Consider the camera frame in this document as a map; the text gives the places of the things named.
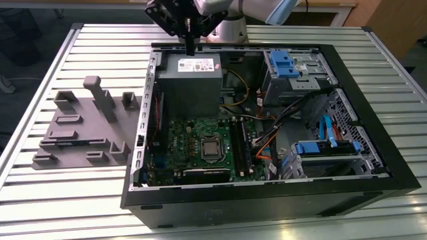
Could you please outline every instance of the black cable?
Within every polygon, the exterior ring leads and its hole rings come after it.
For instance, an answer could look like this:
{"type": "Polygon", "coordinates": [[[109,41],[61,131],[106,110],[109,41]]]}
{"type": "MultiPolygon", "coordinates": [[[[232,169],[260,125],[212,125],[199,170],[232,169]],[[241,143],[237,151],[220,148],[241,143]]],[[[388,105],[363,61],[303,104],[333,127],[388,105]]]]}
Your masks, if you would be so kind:
{"type": "Polygon", "coordinates": [[[276,138],[273,138],[269,142],[269,155],[271,155],[271,163],[276,167],[276,172],[273,177],[269,180],[279,179],[279,157],[277,157],[277,148],[276,148],[276,138]]]}
{"type": "Polygon", "coordinates": [[[276,117],[271,125],[271,128],[267,131],[267,134],[264,136],[260,136],[255,142],[259,143],[260,141],[263,141],[279,129],[281,121],[300,110],[301,106],[305,104],[309,98],[312,98],[316,95],[328,94],[331,93],[331,91],[333,91],[333,89],[335,87],[331,86],[319,91],[311,91],[303,97],[300,97],[292,104],[289,104],[276,117]]]}
{"type": "Polygon", "coordinates": [[[304,16],[301,18],[300,24],[299,25],[304,25],[305,19],[307,19],[307,13],[308,13],[308,0],[305,0],[305,13],[304,16]]]}

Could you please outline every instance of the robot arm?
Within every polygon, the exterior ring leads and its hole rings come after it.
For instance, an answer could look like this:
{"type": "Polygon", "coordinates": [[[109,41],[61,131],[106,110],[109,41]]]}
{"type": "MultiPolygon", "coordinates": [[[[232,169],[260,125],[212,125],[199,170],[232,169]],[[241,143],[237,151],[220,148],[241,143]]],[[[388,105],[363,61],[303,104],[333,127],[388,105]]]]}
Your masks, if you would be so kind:
{"type": "Polygon", "coordinates": [[[152,0],[144,11],[163,30],[171,36],[177,36],[179,41],[185,44],[187,55],[193,56],[200,36],[209,35],[227,19],[229,11],[263,20],[267,24],[281,25],[300,1],[152,0]]]}
{"type": "Polygon", "coordinates": [[[207,37],[227,17],[232,0],[152,0],[145,13],[163,30],[185,44],[187,55],[195,55],[200,36],[207,37]]]}

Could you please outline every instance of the blue drive bracket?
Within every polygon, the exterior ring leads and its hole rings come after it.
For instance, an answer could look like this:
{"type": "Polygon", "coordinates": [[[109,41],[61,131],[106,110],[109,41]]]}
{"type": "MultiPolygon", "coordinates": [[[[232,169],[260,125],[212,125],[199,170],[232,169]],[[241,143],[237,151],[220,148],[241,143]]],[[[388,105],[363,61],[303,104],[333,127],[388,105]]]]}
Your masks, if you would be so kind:
{"type": "Polygon", "coordinates": [[[269,63],[277,78],[297,78],[300,76],[300,72],[293,67],[293,59],[287,51],[271,51],[269,63]]]}
{"type": "Polygon", "coordinates": [[[337,144],[333,137],[332,120],[328,115],[323,115],[320,118],[320,123],[319,123],[319,139],[320,140],[325,139],[325,132],[327,132],[327,140],[329,141],[332,148],[335,148],[337,144]]]}
{"type": "Polygon", "coordinates": [[[304,141],[295,144],[296,154],[320,153],[317,143],[315,141],[304,141]]]}

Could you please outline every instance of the green circuit board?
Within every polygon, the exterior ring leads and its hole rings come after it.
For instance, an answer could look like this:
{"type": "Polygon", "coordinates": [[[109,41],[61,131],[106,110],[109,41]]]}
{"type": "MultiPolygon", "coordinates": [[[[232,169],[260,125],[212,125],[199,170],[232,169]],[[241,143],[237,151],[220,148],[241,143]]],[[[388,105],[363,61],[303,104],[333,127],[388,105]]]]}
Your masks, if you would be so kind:
{"type": "MultiPolygon", "coordinates": [[[[244,122],[247,137],[256,137],[255,122],[244,122]]],[[[253,166],[253,173],[236,175],[229,136],[228,119],[171,120],[168,123],[168,146],[165,168],[219,167],[231,169],[231,182],[257,181],[265,179],[264,165],[253,166]],[[203,141],[215,139],[220,142],[221,158],[216,162],[203,159],[203,141]]]]}

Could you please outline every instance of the metal table surface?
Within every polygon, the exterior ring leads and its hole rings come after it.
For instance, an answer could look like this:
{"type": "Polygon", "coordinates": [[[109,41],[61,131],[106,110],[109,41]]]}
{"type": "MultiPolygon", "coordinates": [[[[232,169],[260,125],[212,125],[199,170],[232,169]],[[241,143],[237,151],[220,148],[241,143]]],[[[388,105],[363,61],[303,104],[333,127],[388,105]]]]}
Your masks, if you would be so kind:
{"type": "Polygon", "coordinates": [[[98,75],[110,95],[141,95],[149,44],[176,41],[155,25],[85,24],[69,31],[0,158],[0,239],[425,238],[427,97],[399,62],[376,36],[356,27],[248,26],[247,32],[252,43],[335,45],[423,188],[341,217],[148,229],[119,207],[124,166],[30,168],[56,92],[88,96],[82,79],[98,75]]]}

